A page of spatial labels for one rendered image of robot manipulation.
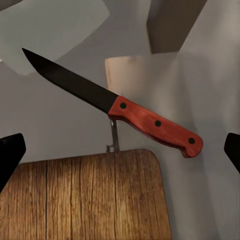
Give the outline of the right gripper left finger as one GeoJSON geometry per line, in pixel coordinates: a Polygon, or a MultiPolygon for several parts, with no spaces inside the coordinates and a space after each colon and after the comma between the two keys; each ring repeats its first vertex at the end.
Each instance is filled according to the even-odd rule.
{"type": "Polygon", "coordinates": [[[26,153],[22,133],[0,138],[0,193],[26,153]]]}

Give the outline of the parer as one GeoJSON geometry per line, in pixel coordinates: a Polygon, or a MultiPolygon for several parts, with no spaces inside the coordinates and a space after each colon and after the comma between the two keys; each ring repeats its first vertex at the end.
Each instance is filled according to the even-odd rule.
{"type": "Polygon", "coordinates": [[[198,156],[202,151],[204,142],[196,133],[99,86],[49,59],[25,48],[22,48],[22,50],[38,72],[83,99],[106,110],[108,116],[124,118],[151,137],[166,144],[183,148],[189,158],[198,156]]]}

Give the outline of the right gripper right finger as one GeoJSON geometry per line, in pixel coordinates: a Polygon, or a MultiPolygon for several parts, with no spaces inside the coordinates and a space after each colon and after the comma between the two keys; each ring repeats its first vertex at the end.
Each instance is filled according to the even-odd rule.
{"type": "Polygon", "coordinates": [[[224,151],[240,173],[240,135],[229,133],[227,135],[224,151]]]}

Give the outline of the cutting board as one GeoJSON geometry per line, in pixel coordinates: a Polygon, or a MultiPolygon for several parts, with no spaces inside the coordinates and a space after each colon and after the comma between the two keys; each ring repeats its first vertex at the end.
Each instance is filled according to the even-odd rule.
{"type": "Polygon", "coordinates": [[[0,192],[0,240],[173,240],[157,156],[19,163],[0,192]]]}

